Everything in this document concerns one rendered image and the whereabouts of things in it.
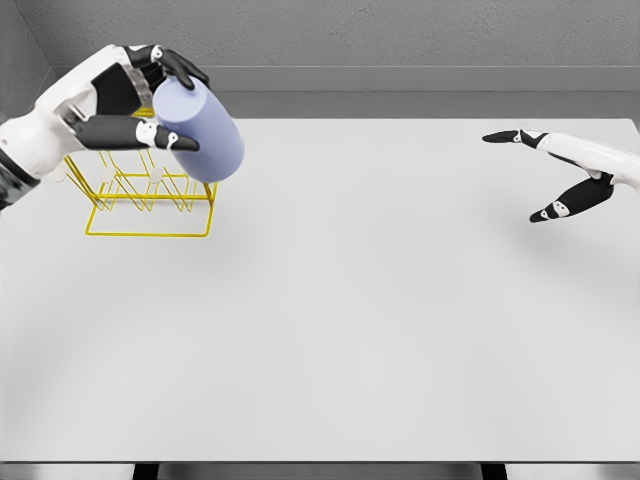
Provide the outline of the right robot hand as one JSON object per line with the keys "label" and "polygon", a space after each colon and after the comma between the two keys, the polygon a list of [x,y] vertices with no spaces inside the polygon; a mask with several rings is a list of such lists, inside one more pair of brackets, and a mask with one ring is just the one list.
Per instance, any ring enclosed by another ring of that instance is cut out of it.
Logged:
{"label": "right robot hand", "polygon": [[640,196],[640,154],[567,133],[507,130],[482,137],[486,143],[523,144],[585,171],[588,178],[570,187],[546,207],[532,213],[532,223],[566,218],[609,200],[617,185]]}

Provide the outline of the lavender blue cup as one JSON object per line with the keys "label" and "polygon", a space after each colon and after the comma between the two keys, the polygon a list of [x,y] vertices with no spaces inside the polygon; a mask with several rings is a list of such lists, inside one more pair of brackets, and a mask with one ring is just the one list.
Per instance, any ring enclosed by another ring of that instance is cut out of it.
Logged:
{"label": "lavender blue cup", "polygon": [[200,182],[219,182],[241,166],[244,141],[213,92],[197,78],[192,82],[189,90],[177,77],[166,78],[154,93],[154,113],[163,127],[198,142],[196,151],[174,153],[183,170]]}

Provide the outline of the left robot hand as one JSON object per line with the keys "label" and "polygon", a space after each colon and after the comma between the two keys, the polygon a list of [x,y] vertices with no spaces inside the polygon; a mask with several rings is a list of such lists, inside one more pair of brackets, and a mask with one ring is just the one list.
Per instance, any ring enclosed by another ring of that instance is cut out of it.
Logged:
{"label": "left robot hand", "polygon": [[159,44],[108,45],[61,77],[36,106],[52,113],[86,149],[196,151],[197,141],[134,116],[151,105],[155,91],[171,76],[189,91],[195,80],[210,85],[195,64]]}

